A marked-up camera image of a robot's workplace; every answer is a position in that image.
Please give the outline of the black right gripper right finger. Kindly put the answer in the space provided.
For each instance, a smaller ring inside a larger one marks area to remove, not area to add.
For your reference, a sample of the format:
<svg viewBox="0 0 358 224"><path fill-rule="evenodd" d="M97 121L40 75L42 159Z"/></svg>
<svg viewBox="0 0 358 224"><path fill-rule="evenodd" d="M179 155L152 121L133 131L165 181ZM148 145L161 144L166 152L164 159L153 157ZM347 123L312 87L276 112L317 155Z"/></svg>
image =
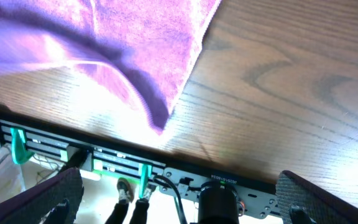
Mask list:
<svg viewBox="0 0 358 224"><path fill-rule="evenodd" d="M358 208L284 170L276 184L281 218L289 223L358 223Z"/></svg>

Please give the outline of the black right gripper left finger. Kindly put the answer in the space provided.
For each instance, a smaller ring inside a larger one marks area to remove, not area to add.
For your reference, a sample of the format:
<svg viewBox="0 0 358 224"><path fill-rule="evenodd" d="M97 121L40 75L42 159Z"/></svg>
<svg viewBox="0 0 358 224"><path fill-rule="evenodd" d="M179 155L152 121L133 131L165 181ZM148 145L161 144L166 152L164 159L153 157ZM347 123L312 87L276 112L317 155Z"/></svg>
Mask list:
<svg viewBox="0 0 358 224"><path fill-rule="evenodd" d="M80 170L70 168L0 203L0 223L73 223L83 196Z"/></svg>

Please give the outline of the purple microfiber cloth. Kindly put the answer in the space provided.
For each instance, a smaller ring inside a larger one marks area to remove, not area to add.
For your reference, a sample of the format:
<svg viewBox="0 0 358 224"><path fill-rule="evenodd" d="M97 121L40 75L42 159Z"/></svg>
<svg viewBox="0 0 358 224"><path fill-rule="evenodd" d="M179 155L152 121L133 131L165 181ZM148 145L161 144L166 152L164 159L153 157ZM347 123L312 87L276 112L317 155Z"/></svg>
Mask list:
<svg viewBox="0 0 358 224"><path fill-rule="evenodd" d="M202 49L217 0L0 1L0 75L58 67L122 101L121 119L161 133Z"/></svg>

